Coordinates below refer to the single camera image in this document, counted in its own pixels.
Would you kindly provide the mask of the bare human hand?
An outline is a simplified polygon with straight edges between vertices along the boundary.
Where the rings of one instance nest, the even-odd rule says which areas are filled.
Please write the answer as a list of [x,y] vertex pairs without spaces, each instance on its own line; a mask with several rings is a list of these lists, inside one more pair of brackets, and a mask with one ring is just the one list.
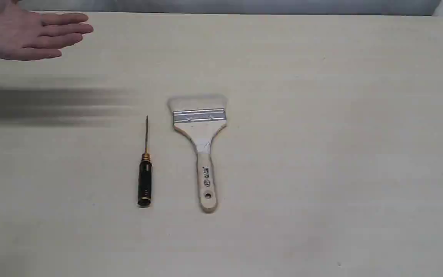
[[93,32],[83,13],[37,13],[17,0],[0,0],[0,58],[38,61],[58,58],[61,50]]

